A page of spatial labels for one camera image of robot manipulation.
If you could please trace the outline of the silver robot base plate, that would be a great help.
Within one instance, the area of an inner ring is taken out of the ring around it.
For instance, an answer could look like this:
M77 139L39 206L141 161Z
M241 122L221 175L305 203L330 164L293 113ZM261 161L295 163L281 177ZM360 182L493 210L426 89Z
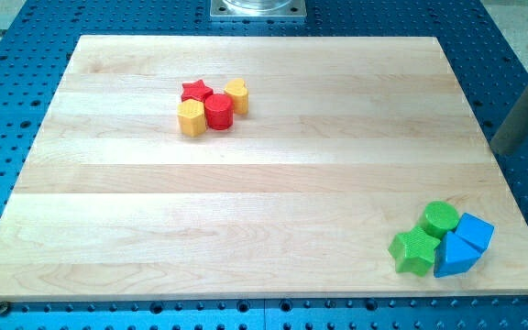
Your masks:
M305 17L305 0L211 0L210 17Z

